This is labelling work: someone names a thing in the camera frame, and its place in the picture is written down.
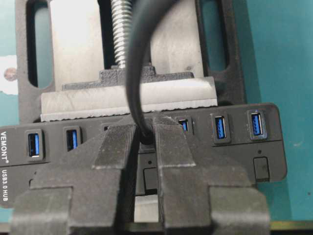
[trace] usb 3.0 port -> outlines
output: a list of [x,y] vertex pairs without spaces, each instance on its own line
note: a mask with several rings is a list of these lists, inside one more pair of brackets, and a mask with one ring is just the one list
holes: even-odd
[[259,113],[253,113],[251,114],[251,118],[252,118],[253,134],[255,136],[261,135],[263,133],[261,115]]
[[72,149],[77,148],[77,131],[76,130],[67,130],[67,150],[71,151]]
[[182,125],[182,128],[184,131],[188,131],[188,120],[187,119],[181,119],[178,121],[180,125]]
[[29,156],[32,158],[39,157],[39,135],[29,134],[28,135],[28,149],[29,149]]
[[216,124],[216,132],[217,138],[225,139],[226,138],[226,131],[225,131],[225,119],[223,116],[215,117],[215,124]]

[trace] usb port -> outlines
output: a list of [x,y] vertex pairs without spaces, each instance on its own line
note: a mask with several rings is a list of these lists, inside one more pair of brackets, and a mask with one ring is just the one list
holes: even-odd
[[226,138],[226,131],[225,131],[225,119],[223,116],[215,117],[215,124],[216,124],[216,132],[217,138],[225,139]]
[[184,131],[188,131],[188,120],[187,119],[181,119],[178,121],[180,125],[182,125],[182,128]]
[[29,149],[29,156],[31,158],[39,157],[39,135],[29,134],[28,135],[28,149]]
[[77,131],[76,130],[67,130],[67,150],[71,151],[72,149],[77,148]]
[[252,118],[253,134],[255,136],[262,135],[263,131],[262,131],[262,123],[261,123],[260,113],[252,113],[251,118]]

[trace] white label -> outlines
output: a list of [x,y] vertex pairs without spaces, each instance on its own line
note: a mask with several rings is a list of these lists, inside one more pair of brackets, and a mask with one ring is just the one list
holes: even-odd
[[8,173],[7,170],[2,170],[2,199],[4,202],[9,200],[8,197]]
[[7,147],[7,137],[6,137],[6,131],[2,132],[0,135],[0,141],[1,141],[1,146],[0,146],[0,150],[1,150],[1,159],[5,160],[5,163],[9,163],[8,160],[8,147]]

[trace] black usb hub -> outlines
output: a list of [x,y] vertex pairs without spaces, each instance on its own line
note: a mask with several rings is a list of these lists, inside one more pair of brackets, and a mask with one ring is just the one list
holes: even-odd
[[[253,183],[284,179],[287,167],[279,111],[275,105],[233,105],[163,114],[182,126],[196,164],[207,164],[211,157],[227,156],[245,167]],[[153,118],[154,114],[145,116]],[[95,117],[0,128],[7,140],[7,161],[0,161],[0,167],[5,167],[9,176],[9,199],[3,201],[0,197],[0,205],[12,207],[15,197],[28,189],[39,167],[59,162],[60,156],[68,151],[79,151],[84,142],[110,131],[108,127],[122,118]],[[136,193],[145,195],[154,192],[157,186],[156,150],[153,145],[140,148]]]

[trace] cable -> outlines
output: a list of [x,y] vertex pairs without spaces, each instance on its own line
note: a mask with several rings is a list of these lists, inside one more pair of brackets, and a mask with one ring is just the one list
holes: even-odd
[[134,10],[126,62],[126,95],[135,123],[146,142],[152,142],[152,126],[145,121],[140,102],[140,79],[146,48],[167,11],[179,0],[141,0]]

